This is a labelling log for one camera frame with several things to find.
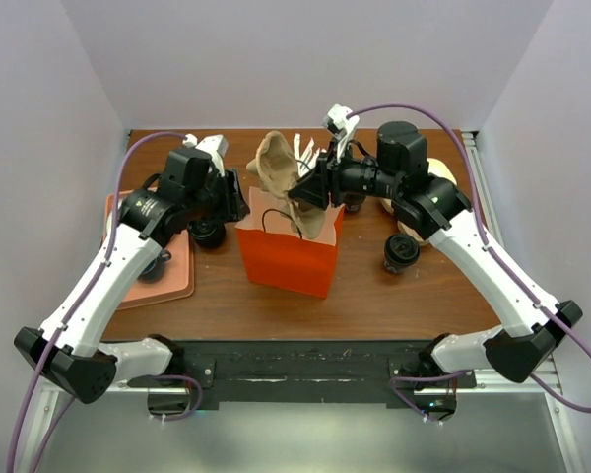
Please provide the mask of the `orange paper bag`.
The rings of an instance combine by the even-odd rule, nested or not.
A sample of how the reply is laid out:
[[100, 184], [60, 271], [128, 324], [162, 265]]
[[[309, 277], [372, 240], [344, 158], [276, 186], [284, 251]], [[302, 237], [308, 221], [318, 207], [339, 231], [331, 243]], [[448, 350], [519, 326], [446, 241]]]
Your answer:
[[242, 261], [252, 283], [325, 299], [335, 276], [344, 208], [330, 207], [315, 239], [292, 229], [280, 200], [248, 189], [250, 214], [235, 225]]

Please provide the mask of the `black cup lid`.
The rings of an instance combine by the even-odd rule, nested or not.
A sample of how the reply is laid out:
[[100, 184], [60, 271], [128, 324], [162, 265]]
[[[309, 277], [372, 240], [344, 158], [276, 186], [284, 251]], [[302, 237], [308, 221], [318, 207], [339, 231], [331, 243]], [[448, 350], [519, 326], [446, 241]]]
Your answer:
[[420, 246], [412, 237], [404, 233], [390, 236], [384, 244], [384, 257], [390, 264], [410, 266], [420, 257]]

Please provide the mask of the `stack of black cups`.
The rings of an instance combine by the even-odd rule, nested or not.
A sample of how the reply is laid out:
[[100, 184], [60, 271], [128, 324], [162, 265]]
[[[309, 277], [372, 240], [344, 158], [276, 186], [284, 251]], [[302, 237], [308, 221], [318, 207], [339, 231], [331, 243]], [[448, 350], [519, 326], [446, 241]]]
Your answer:
[[359, 194], [347, 194], [344, 198], [345, 212], [347, 214], [355, 214], [360, 209], [365, 201], [365, 197]]

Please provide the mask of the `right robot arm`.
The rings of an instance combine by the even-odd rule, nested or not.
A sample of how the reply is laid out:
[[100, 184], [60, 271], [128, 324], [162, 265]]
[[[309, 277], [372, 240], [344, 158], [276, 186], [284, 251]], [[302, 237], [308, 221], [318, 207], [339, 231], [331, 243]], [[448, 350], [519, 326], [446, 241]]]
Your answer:
[[422, 381], [440, 387], [455, 372], [494, 369], [521, 383], [560, 344], [564, 332], [543, 307], [573, 326], [582, 316], [573, 301], [559, 302], [543, 290], [526, 295], [532, 280], [476, 220], [470, 200], [450, 180], [429, 172], [427, 139], [411, 123], [392, 121], [377, 130], [374, 158], [354, 159], [349, 144], [358, 121], [327, 119], [333, 138], [290, 190], [297, 200], [324, 209], [347, 194], [390, 199], [397, 218], [442, 252], [476, 287], [496, 313], [497, 327], [466, 335], [442, 334], [420, 354]]

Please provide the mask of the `single black cup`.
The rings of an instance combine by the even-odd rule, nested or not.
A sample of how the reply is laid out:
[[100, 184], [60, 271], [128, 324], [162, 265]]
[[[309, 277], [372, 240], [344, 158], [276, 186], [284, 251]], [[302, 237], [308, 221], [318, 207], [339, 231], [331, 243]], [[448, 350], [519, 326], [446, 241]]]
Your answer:
[[408, 271], [412, 266], [414, 266], [415, 263], [414, 262], [410, 262], [409, 264], [401, 264], [398, 262], [395, 262], [393, 260], [389, 260], [389, 259], [384, 259], [383, 260], [383, 267], [384, 269], [393, 275], [401, 275], [403, 273], [405, 273], [406, 271]]

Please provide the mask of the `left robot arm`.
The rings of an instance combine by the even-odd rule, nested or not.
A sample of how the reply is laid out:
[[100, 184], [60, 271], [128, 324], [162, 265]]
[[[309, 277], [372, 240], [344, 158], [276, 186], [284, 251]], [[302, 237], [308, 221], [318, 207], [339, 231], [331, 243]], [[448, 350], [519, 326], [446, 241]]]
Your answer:
[[84, 404], [115, 382], [150, 375], [162, 386], [178, 384], [184, 351], [160, 335], [105, 344], [101, 336], [145, 268], [173, 236], [204, 221], [223, 225], [249, 212], [235, 169], [223, 157], [228, 142], [212, 135], [169, 152], [156, 190], [134, 190], [120, 204], [118, 224], [64, 303], [38, 329], [24, 327], [14, 345], [27, 362]]

